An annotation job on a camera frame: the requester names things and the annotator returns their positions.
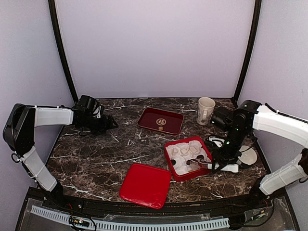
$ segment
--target white disc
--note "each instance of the white disc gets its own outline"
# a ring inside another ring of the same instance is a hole
[[[246,146],[246,145],[243,145],[241,148],[240,148],[240,152],[242,151],[245,151],[247,150],[249,147]],[[257,153],[255,152],[255,150],[253,148],[245,151],[242,153],[241,156],[238,157],[238,159],[244,163],[244,164],[247,164],[247,165],[252,165],[254,164],[256,161],[257,161]]]

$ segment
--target plastic container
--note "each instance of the plastic container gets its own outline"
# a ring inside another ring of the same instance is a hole
[[[193,136],[193,137],[189,137],[189,138],[186,138],[186,139],[182,139],[182,140],[178,140],[178,141],[173,141],[173,142],[169,142],[169,143],[166,143],[165,144],[165,158],[168,162],[168,165],[170,167],[170,170],[171,170],[171,173],[173,175],[173,178],[175,181],[177,182],[181,182],[181,181],[186,181],[186,180],[190,180],[192,178],[196,178],[196,177],[199,177],[199,176],[204,176],[206,174],[209,174],[211,172],[210,169],[199,169],[199,170],[196,170],[196,171],[193,171],[193,172],[189,172],[187,174],[184,174],[184,175],[178,175],[171,163],[171,160],[170,160],[170,157],[169,157],[169,154],[167,152],[167,147],[170,146],[170,145],[175,145],[177,143],[189,143],[190,141],[199,141],[201,144],[202,144],[202,148],[205,150],[205,153],[207,154],[207,157],[212,161],[212,155],[210,154],[210,152],[208,151],[208,149],[206,148],[203,140],[201,139],[200,136]]]
[[[126,201],[159,209],[163,207],[170,186],[171,173],[167,170],[132,164],[120,189]]]
[[[138,125],[141,128],[177,135],[181,132],[183,120],[182,114],[149,107],[143,111]]]

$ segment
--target gold logo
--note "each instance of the gold logo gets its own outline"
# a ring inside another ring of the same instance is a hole
[[[156,120],[156,123],[160,126],[163,126],[167,123],[167,121],[161,118],[161,119]]]

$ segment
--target white wall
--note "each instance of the white wall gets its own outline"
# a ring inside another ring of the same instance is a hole
[[[53,35],[47,0],[3,0],[0,6],[0,128],[15,103],[72,105]],[[36,147],[46,161],[59,127],[38,128]],[[0,139],[0,229],[15,230],[28,187],[34,186]]]
[[[308,1],[263,1],[256,43],[240,103],[252,99],[308,119]],[[301,147],[256,132],[272,171],[288,163]],[[301,230],[308,230],[308,184],[287,188]]]
[[[254,0],[56,2],[79,96],[233,96]]]

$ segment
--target marble tabletop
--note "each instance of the marble tabletop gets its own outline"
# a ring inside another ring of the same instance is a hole
[[[216,106],[234,108],[230,99],[215,99]],[[119,128],[99,136],[81,136],[74,126],[63,129],[47,163],[49,171],[60,181],[66,195],[123,202],[119,197],[122,182],[133,163],[168,169],[164,145],[191,136],[205,139],[225,133],[209,124],[197,124],[198,99],[149,98],[103,99],[106,115],[112,115]],[[181,113],[184,122],[179,135],[169,135],[140,128],[137,121],[147,107]],[[244,144],[250,146],[251,140]],[[239,173],[218,172],[185,182],[170,183],[166,202],[196,202],[249,193],[257,178],[266,174],[260,158]]]

